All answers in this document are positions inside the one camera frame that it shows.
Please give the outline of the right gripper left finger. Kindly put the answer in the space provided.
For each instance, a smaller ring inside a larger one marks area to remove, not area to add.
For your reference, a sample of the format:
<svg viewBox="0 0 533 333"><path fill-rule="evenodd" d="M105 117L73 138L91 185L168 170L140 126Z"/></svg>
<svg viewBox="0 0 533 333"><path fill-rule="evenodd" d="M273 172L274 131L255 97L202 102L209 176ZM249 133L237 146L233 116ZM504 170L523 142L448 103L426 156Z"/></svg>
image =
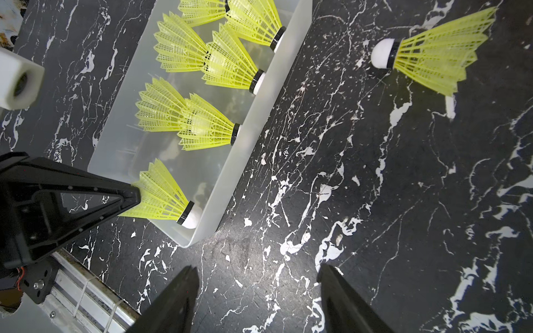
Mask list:
<svg viewBox="0 0 533 333"><path fill-rule="evenodd" d="M191 332L198 289L197 268L184 267L126 332Z"/></svg>

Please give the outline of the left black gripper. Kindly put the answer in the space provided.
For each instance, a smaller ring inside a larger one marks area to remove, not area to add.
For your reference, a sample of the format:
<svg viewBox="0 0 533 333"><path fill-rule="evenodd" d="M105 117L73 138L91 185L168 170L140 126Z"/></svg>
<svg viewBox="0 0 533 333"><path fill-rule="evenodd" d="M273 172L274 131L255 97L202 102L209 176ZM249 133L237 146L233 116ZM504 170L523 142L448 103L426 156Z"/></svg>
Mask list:
<svg viewBox="0 0 533 333"><path fill-rule="evenodd" d="M128 183L27 153L1 156L1 275L40 304L57 266L49 256L141 201Z"/></svg>

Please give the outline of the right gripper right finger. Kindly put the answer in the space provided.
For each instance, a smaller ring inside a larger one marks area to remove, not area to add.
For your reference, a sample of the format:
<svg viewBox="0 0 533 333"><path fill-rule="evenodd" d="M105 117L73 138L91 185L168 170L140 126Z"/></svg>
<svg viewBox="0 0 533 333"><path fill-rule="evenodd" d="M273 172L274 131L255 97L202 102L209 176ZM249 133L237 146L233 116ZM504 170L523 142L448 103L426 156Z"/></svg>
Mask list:
<svg viewBox="0 0 533 333"><path fill-rule="evenodd" d="M327 332L393 332L334 266L322 264L317 282Z"/></svg>

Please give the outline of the green shuttlecock five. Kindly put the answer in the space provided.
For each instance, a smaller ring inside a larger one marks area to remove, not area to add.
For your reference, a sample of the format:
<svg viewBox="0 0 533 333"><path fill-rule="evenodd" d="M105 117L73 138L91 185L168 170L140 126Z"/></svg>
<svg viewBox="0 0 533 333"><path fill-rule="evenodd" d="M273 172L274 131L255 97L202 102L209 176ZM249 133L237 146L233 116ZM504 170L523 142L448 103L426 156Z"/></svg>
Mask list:
<svg viewBox="0 0 533 333"><path fill-rule="evenodd" d="M173 221L187 229L198 226L202 208L187 199L161 160L151 162L149 169L140 172L139 180L132 186L140 190L141 201L121 216Z"/></svg>

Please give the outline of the green shuttlecock three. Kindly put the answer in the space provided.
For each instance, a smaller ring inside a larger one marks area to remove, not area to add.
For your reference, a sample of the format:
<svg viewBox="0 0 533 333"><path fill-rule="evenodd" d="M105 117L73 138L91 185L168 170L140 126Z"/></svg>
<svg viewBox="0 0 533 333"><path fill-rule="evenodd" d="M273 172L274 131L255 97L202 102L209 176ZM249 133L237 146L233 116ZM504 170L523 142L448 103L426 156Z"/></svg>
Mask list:
<svg viewBox="0 0 533 333"><path fill-rule="evenodd" d="M153 78L139 93L136 117L146 132L179 132L184 129L185 99L165 79Z"/></svg>

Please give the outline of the green shuttlecock eight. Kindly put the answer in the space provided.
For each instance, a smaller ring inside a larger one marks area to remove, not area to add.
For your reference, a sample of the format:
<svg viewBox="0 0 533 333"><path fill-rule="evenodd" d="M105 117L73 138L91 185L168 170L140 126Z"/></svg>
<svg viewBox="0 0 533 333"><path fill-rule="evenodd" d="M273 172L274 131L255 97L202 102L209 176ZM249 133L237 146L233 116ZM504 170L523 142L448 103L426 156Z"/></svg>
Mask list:
<svg viewBox="0 0 533 333"><path fill-rule="evenodd" d="M198 94L185 100L184 129L178 132L179 144L184 151L195 151L233 145L240 133L240 124L227 116Z"/></svg>

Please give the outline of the clear plastic storage box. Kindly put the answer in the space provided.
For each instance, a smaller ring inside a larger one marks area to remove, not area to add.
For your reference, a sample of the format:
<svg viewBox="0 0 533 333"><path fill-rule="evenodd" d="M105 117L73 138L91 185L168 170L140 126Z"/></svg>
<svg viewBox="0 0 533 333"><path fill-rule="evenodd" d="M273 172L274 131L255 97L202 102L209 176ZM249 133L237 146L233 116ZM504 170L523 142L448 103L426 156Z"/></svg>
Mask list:
<svg viewBox="0 0 533 333"><path fill-rule="evenodd" d="M310 1L272 1L265 46L222 21L196 29L157 1L89 163L132 183L150 220L187 248L215 233L312 21Z"/></svg>

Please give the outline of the green shuttlecock six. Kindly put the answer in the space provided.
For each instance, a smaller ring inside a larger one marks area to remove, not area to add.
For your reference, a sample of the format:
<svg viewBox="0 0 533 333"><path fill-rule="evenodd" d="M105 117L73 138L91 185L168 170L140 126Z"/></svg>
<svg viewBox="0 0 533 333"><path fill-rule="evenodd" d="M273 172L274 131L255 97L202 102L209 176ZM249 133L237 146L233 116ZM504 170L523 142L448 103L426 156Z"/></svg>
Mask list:
<svg viewBox="0 0 533 333"><path fill-rule="evenodd" d="M154 33L158 53L156 60L166 72L200 72L207 59L206 43L186 21L169 12L157 22L158 31Z"/></svg>

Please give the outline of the green shuttlecock seven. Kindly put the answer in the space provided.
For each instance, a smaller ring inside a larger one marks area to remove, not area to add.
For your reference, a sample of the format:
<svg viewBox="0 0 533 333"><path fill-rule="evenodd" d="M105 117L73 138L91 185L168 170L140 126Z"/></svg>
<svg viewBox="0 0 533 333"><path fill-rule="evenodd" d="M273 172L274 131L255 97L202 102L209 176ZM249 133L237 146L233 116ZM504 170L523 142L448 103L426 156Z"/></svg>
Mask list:
<svg viewBox="0 0 533 333"><path fill-rule="evenodd" d="M256 95L265 80L248 51L228 24L220 24L206 44L202 79L208 85L247 90Z"/></svg>

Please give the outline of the green shuttlecock two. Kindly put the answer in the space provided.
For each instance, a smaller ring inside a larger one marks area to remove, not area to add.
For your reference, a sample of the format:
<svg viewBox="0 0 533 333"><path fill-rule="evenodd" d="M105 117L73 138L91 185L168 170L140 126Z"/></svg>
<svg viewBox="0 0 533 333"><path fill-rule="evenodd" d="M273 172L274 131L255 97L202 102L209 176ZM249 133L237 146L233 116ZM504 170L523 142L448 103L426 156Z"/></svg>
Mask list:
<svg viewBox="0 0 533 333"><path fill-rule="evenodd" d="M182 18L195 27L222 19L230 7L225 0L182 0L178 9Z"/></svg>

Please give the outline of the green shuttlecock four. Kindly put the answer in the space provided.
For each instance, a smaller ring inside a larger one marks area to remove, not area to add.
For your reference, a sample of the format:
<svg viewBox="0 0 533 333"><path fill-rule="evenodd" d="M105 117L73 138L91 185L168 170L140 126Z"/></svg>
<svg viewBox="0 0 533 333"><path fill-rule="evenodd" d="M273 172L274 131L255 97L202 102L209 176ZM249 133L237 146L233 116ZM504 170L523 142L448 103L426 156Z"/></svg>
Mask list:
<svg viewBox="0 0 533 333"><path fill-rule="evenodd" d="M395 69L446 97L458 92L466 68L477 61L477 49L489 37L496 6L455 19L407 39L385 38L373 47L376 69Z"/></svg>

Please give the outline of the green shuttlecock one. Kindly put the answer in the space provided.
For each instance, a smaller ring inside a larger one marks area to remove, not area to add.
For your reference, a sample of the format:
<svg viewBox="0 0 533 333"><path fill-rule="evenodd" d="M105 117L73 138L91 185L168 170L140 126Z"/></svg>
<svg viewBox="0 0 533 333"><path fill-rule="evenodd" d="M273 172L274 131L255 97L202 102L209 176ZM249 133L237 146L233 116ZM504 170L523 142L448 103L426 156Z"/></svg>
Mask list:
<svg viewBox="0 0 533 333"><path fill-rule="evenodd" d="M255 44L278 50L287 30L271 0L230 0L226 18L235 34Z"/></svg>

